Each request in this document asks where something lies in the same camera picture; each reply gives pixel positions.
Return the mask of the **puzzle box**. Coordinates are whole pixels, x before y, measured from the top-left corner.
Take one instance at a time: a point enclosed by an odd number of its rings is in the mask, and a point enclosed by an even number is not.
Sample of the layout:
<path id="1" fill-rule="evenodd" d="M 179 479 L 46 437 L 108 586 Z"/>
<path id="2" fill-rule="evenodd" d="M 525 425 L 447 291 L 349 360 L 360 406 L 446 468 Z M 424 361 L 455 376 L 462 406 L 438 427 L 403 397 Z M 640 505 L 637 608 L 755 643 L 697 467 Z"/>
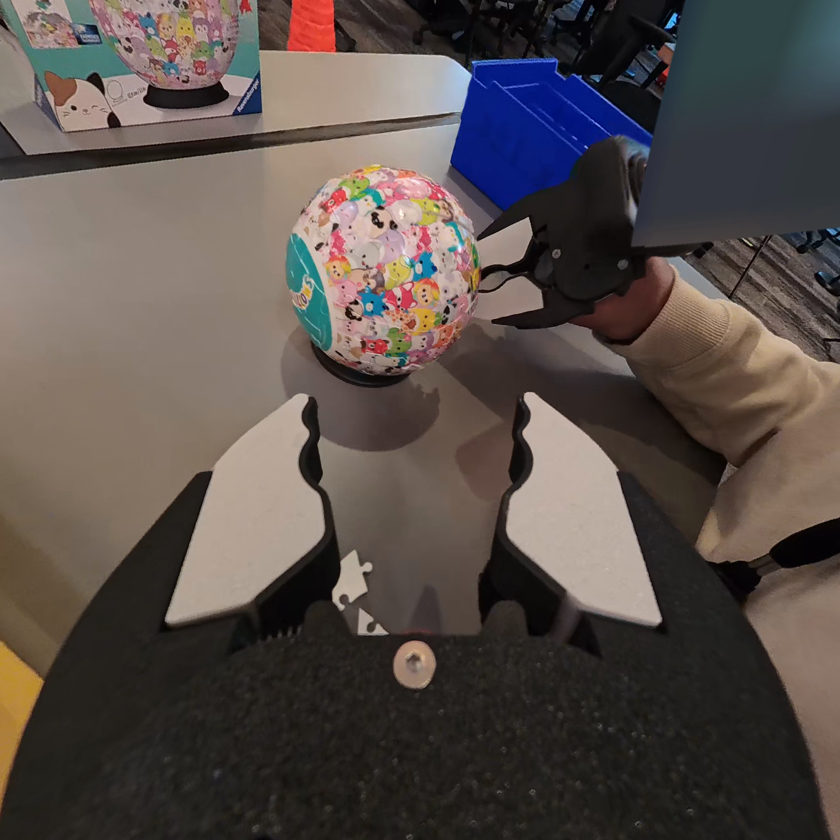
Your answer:
<path id="1" fill-rule="evenodd" d="M 63 133 L 263 110 L 256 2 L 2 1 L 2 24 Z"/>

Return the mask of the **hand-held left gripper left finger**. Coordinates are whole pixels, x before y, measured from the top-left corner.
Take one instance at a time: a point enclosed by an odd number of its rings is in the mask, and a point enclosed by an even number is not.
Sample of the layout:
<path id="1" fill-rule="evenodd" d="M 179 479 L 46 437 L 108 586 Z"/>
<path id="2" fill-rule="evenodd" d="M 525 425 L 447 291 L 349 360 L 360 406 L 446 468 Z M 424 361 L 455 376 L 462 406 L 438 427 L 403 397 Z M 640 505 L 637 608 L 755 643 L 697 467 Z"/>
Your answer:
<path id="1" fill-rule="evenodd" d="M 261 631 L 332 602 L 340 552 L 321 487 L 316 400 L 298 394 L 216 462 L 164 617 L 169 628 L 247 616 Z"/>

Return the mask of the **yellow plastic bin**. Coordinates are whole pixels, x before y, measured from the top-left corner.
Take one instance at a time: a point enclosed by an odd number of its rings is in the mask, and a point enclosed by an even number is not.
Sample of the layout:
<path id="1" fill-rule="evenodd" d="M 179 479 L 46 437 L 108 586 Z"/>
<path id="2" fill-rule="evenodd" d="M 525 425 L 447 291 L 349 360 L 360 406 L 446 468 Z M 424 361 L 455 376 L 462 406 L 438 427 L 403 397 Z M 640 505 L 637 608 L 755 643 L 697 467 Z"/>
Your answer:
<path id="1" fill-rule="evenodd" d="M 1 643 L 1 798 L 42 685 L 42 678 Z"/>

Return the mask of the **black ball stand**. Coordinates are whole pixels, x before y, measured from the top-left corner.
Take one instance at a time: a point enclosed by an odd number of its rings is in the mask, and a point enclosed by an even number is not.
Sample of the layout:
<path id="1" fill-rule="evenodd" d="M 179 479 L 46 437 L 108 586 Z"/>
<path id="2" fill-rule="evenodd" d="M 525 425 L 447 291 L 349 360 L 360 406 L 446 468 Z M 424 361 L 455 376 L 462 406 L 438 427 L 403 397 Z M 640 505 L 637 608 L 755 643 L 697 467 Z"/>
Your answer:
<path id="1" fill-rule="evenodd" d="M 396 385 L 410 378 L 410 372 L 398 372 L 396 374 L 369 374 L 358 369 L 342 364 L 333 357 L 327 355 L 314 343 L 310 343 L 311 350 L 321 367 L 334 376 L 336 379 L 350 385 L 367 389 L 378 389 Z"/>

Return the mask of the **beige hoodie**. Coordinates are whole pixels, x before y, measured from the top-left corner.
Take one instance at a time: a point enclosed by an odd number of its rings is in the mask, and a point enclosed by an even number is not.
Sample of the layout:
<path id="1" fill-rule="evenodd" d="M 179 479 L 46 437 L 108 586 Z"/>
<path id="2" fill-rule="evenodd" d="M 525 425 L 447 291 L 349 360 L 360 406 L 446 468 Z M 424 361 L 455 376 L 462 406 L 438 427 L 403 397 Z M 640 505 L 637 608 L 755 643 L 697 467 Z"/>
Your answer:
<path id="1" fill-rule="evenodd" d="M 779 433 L 722 448 L 721 481 L 697 540 L 714 564 L 772 560 L 745 612 L 782 678 L 839 832 L 838 447 Z"/>

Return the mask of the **person's right forearm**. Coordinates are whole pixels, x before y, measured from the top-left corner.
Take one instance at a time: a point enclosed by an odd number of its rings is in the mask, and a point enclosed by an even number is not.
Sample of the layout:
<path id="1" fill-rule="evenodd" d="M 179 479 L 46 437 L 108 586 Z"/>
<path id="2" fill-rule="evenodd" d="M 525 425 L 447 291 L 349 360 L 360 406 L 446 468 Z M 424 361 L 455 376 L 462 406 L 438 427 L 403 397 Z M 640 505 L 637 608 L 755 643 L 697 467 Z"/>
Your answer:
<path id="1" fill-rule="evenodd" d="M 811 357 L 739 304 L 704 295 L 676 269 L 667 303 L 638 339 L 598 339 L 720 455 L 779 433 L 838 447 L 838 363 Z"/>

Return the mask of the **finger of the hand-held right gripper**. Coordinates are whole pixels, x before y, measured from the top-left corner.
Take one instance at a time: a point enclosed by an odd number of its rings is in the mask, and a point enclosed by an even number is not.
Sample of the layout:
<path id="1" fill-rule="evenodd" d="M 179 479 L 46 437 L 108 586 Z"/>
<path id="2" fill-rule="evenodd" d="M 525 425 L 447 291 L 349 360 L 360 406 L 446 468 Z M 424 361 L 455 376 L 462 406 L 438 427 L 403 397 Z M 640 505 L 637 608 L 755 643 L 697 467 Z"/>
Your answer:
<path id="1" fill-rule="evenodd" d="M 543 308 L 543 292 L 525 276 L 489 276 L 476 297 L 476 320 L 493 323 Z"/>
<path id="2" fill-rule="evenodd" d="M 480 277 L 502 273 L 534 279 L 539 262 L 539 238 L 529 216 L 516 221 L 506 214 L 488 226 L 477 240 Z"/>

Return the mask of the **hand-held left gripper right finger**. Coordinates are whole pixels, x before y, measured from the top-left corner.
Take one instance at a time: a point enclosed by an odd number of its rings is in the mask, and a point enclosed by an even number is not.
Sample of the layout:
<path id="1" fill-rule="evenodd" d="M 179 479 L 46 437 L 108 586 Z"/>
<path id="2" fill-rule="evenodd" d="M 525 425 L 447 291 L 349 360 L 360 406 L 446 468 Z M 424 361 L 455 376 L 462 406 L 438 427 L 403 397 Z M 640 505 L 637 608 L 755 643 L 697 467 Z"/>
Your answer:
<path id="1" fill-rule="evenodd" d="M 518 399 L 479 609 L 514 602 L 529 634 L 572 634 L 585 616 L 658 629 L 663 617 L 618 468 L 535 392 Z"/>

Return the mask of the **person's right hand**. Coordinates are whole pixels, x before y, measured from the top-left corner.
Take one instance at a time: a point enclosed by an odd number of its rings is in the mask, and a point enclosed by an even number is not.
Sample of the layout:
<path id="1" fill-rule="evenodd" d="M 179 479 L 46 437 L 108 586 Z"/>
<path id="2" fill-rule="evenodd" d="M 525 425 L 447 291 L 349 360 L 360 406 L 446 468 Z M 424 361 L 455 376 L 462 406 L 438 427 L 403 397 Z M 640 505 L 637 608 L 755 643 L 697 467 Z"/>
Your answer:
<path id="1" fill-rule="evenodd" d="M 605 297 L 595 304 L 592 313 L 574 318 L 571 323 L 593 331 L 609 343 L 630 344 L 637 340 L 664 308 L 676 279 L 674 267 L 665 258 L 649 258 L 645 267 L 645 274 L 623 295 Z"/>

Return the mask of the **colourful puzzle ball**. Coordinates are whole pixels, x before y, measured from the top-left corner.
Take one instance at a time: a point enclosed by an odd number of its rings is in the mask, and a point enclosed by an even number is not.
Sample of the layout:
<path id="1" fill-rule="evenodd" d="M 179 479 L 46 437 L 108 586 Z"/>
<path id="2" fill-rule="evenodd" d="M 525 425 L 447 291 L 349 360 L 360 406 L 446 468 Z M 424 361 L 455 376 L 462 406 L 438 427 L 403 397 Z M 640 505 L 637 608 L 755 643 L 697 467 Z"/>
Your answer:
<path id="1" fill-rule="evenodd" d="M 373 164 L 312 198 L 288 239 L 286 277 L 310 343 L 364 373 L 412 374 L 468 326 L 480 256 L 451 192 L 418 172 Z"/>

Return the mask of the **blue plastic bin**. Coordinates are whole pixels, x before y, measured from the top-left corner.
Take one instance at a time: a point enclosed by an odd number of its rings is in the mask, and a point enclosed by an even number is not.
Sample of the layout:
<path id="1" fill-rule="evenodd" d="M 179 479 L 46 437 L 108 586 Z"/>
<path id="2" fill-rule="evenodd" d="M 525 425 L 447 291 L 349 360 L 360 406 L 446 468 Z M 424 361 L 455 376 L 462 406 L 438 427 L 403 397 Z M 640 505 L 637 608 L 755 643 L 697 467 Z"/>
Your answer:
<path id="1" fill-rule="evenodd" d="M 483 59 L 472 66 L 451 166 L 498 208 L 565 181 L 593 144 L 652 134 L 556 58 Z"/>

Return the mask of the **orange plastic object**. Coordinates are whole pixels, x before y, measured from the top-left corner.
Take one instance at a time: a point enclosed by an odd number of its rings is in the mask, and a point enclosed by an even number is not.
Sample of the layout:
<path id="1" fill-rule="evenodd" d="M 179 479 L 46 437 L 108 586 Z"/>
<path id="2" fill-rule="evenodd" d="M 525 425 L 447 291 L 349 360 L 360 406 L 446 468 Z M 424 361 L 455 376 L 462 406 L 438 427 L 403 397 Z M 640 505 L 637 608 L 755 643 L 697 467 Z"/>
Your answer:
<path id="1" fill-rule="evenodd" d="M 334 54 L 337 51 L 334 1 L 292 1 L 287 50 Z"/>

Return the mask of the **black office chair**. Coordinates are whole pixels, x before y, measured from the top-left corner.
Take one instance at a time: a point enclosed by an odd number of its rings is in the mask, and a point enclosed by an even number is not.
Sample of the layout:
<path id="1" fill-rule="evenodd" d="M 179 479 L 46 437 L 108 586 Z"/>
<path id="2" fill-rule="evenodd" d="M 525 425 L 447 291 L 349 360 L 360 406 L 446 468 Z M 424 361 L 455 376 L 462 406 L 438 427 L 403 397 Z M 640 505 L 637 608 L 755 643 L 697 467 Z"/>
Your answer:
<path id="1" fill-rule="evenodd" d="M 604 99 L 648 133 L 655 131 L 661 97 L 651 86 L 669 69 L 676 37 L 663 23 L 684 2 L 620 1 L 595 31 L 591 44 L 569 65 L 559 66 L 565 76 L 598 77 L 591 86 Z M 658 63 L 640 84 L 622 81 L 625 72 L 645 48 L 656 49 Z"/>

